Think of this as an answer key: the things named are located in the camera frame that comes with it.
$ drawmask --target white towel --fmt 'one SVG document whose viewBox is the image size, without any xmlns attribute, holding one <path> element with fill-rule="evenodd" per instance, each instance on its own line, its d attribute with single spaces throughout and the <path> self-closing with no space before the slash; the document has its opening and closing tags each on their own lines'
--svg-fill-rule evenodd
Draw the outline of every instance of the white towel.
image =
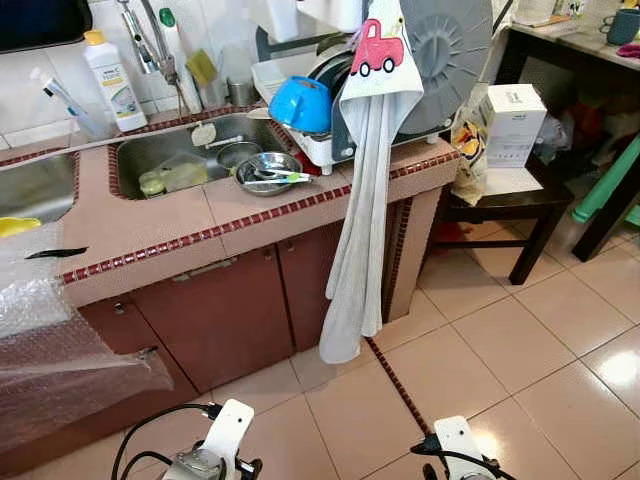
<svg viewBox="0 0 640 480">
<path fill-rule="evenodd" d="M 382 328 L 391 144 L 422 94 L 399 1 L 374 0 L 340 101 L 358 148 L 349 208 L 327 284 L 332 302 L 320 338 L 326 363 L 358 356 L 360 337 L 372 337 Z"/>
</svg>

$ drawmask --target cardboard box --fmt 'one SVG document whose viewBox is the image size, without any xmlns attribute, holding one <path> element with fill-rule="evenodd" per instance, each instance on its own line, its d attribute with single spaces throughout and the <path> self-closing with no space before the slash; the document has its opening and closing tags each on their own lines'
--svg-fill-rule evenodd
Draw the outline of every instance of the cardboard box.
<svg viewBox="0 0 640 480">
<path fill-rule="evenodd" d="M 480 103 L 489 167 L 521 168 L 547 114 L 533 85 L 492 85 Z"/>
</svg>

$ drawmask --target brown cabinet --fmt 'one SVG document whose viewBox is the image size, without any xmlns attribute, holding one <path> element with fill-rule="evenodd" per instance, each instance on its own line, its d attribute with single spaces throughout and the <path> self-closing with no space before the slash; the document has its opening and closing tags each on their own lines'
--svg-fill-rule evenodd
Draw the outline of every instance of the brown cabinet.
<svg viewBox="0 0 640 480">
<path fill-rule="evenodd" d="M 341 231 L 342 222 L 336 222 L 278 243 L 291 330 L 299 352 L 320 341 L 329 308 L 324 292 Z"/>
<path fill-rule="evenodd" d="M 173 390 L 145 391 L 82 418 L 55 432 L 0 455 L 0 477 L 17 474 L 83 445 L 117 432 L 164 408 L 192 400 L 197 396 L 160 339 L 140 311 L 124 295 L 80 309 L 91 326 L 116 353 L 134 353 L 157 346 L 174 382 Z"/>
<path fill-rule="evenodd" d="M 201 393 L 293 353 L 274 246 L 131 295 Z"/>
</svg>

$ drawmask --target red truck print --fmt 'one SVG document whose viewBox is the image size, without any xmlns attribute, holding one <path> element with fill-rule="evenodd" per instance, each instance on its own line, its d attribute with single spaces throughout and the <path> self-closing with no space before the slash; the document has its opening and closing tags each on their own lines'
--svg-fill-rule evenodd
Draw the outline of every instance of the red truck print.
<svg viewBox="0 0 640 480">
<path fill-rule="evenodd" d="M 362 26 L 362 39 L 353 59 L 351 75 L 360 72 L 363 77 L 368 77 L 371 69 L 384 69 L 391 73 L 393 69 L 402 63 L 404 58 L 404 45 L 398 37 L 382 38 L 382 26 L 375 18 L 370 18 Z"/>
</svg>

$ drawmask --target kitchen sink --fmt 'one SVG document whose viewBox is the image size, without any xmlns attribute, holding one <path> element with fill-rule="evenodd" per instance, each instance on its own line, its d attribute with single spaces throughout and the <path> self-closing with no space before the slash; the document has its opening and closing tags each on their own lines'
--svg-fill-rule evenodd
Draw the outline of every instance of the kitchen sink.
<svg viewBox="0 0 640 480">
<path fill-rule="evenodd" d="M 54 155 L 0 170 L 0 217 L 55 222 L 73 206 L 75 159 Z"/>
<path fill-rule="evenodd" d="M 267 120 L 252 120 L 247 118 L 245 113 L 232 113 L 203 123 L 215 125 L 217 131 L 215 141 L 242 135 L 244 141 L 257 143 L 265 152 L 283 150 Z M 132 200 L 145 199 L 138 182 L 140 175 L 176 156 L 186 159 L 194 156 L 204 158 L 209 182 L 228 177 L 229 171 L 217 162 L 218 152 L 224 145 L 211 150 L 194 147 L 191 143 L 192 130 L 193 128 L 185 128 L 158 133 L 158 135 L 122 143 L 117 150 L 120 193 Z"/>
</svg>

